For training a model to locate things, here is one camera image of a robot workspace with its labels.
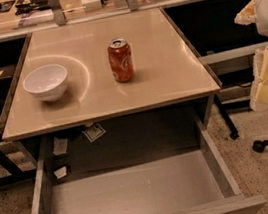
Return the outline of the red coke can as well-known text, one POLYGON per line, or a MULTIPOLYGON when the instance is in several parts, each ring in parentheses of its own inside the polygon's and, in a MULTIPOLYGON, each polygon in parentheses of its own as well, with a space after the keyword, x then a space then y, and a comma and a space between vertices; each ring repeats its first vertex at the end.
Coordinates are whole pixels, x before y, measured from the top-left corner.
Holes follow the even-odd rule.
POLYGON ((108 45, 108 55, 112 74, 116 81, 120 83, 128 82, 134 77, 131 46, 126 39, 113 39, 108 45))

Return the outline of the black tray on counter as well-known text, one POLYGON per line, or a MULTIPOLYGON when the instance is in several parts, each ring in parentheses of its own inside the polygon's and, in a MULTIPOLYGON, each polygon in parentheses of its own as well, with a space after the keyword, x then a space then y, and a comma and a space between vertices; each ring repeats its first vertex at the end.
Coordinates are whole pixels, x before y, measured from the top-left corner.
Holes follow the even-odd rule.
POLYGON ((18 0, 15 7, 16 15, 21 15, 32 11, 50 9, 50 2, 48 0, 18 0))

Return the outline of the cabinet with beige top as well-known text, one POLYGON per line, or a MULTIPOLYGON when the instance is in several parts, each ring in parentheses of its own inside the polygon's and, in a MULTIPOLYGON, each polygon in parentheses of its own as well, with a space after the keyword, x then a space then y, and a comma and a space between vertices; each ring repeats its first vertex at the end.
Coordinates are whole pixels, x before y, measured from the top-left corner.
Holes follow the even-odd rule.
POLYGON ((176 106, 206 107, 218 84, 159 9, 35 31, 21 74, 46 64, 68 71, 68 88, 53 103, 40 102, 20 84, 3 138, 18 141, 74 131, 138 113, 176 106), (134 77, 114 79, 108 45, 124 38, 131 47, 134 77))

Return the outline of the white bowl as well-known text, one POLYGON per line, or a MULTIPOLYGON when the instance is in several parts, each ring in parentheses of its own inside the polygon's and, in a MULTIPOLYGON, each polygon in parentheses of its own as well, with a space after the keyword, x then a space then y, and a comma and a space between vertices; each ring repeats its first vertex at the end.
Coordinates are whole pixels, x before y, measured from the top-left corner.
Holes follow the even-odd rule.
POLYGON ((59 64, 44 65, 23 80, 25 91, 44 102, 59 100, 68 86, 68 71, 59 64))

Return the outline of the open grey wooden drawer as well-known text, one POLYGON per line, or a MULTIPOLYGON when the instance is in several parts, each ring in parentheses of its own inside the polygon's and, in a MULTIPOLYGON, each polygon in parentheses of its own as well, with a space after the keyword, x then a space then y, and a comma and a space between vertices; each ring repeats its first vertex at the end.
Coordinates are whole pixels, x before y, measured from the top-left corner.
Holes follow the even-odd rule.
POLYGON ((256 214, 263 196, 244 196, 205 125, 189 106, 102 122, 66 154, 41 141, 31 214, 256 214))

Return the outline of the white paper tag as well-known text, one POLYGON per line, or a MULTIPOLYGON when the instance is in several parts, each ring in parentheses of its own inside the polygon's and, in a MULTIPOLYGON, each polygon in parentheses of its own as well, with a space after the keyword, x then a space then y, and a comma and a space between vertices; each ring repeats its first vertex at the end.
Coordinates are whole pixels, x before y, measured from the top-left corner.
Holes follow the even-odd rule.
POLYGON ((105 134, 105 130, 100 124, 94 124, 84 130, 83 133, 90 142, 94 142, 105 134))

